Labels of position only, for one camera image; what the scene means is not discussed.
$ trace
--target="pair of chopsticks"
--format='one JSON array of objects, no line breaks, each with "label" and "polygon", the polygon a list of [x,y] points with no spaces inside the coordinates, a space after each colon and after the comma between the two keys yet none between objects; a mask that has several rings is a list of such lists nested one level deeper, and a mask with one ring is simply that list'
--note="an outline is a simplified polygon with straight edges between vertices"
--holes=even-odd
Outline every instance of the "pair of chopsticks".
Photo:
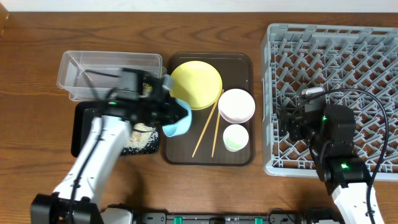
[{"label": "pair of chopsticks", "polygon": [[[203,128],[203,131],[202,131],[201,134],[200,134],[200,137],[199,137],[197,146],[195,147],[195,150],[194,150],[194,152],[193,152],[193,154],[192,154],[192,157],[194,157],[194,156],[195,156],[195,153],[197,152],[197,149],[198,149],[198,147],[199,147],[199,144],[200,144],[200,142],[201,142],[201,139],[202,139],[203,135],[205,134],[206,128],[207,128],[207,126],[208,126],[208,124],[209,124],[209,122],[210,122],[211,117],[213,116],[214,110],[215,110],[216,107],[217,107],[218,100],[220,99],[220,97],[218,97],[218,99],[216,100],[216,102],[215,102],[214,105],[213,105],[213,109],[211,109],[210,115],[209,115],[209,117],[207,118],[207,121],[206,121],[205,127]],[[218,123],[220,123],[220,112],[218,112],[218,115],[217,115],[216,132],[214,133],[213,151],[211,152],[211,157],[214,156],[214,150],[215,150],[215,148],[216,148],[216,140],[217,140],[217,133],[218,133]]]}]

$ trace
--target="green clip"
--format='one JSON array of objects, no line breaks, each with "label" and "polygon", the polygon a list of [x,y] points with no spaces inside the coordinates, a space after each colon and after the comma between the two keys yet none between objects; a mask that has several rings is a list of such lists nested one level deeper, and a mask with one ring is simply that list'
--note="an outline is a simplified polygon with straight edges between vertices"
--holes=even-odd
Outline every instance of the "green clip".
[{"label": "green clip", "polygon": [[262,224],[262,218],[255,218],[254,219],[254,224]]},{"label": "green clip", "polygon": [[174,217],[174,224],[182,224],[182,217]]}]

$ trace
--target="wooden table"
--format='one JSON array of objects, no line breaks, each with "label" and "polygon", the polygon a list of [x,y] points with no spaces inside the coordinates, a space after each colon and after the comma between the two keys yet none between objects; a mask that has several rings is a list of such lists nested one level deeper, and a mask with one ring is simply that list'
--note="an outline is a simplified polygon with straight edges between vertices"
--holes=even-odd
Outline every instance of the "wooden table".
[{"label": "wooden table", "polygon": [[[159,153],[121,157],[102,207],[169,212],[267,213],[332,206],[318,179],[270,177],[262,169],[260,42],[273,22],[398,27],[398,14],[11,13],[0,40],[0,223],[29,223],[37,193],[51,194],[70,154],[76,103],[58,89],[67,50],[241,52],[254,67],[256,157],[246,167],[167,164]],[[397,223],[398,183],[376,182],[386,223]]]}]

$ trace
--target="yellow bowl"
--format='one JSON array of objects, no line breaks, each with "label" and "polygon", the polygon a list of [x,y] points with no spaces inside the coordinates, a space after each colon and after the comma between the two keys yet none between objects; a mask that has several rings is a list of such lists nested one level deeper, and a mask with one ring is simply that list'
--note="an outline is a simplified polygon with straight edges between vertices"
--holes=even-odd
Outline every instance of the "yellow bowl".
[{"label": "yellow bowl", "polygon": [[223,88],[220,74],[205,62],[185,62],[173,71],[172,78],[174,86],[170,95],[187,102],[192,110],[211,106]]}]

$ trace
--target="blue cup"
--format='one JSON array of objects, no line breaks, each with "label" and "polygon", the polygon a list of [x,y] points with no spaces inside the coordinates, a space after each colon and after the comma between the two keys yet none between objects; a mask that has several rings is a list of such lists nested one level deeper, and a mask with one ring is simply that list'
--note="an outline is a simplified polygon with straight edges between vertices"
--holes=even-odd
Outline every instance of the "blue cup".
[{"label": "blue cup", "polygon": [[189,130],[189,127],[191,126],[192,123],[192,110],[189,104],[177,98],[175,99],[175,101],[188,111],[188,115],[186,115],[184,118],[182,118],[181,120],[177,121],[174,124],[169,124],[162,127],[163,133],[167,137],[173,137],[185,134]]}]

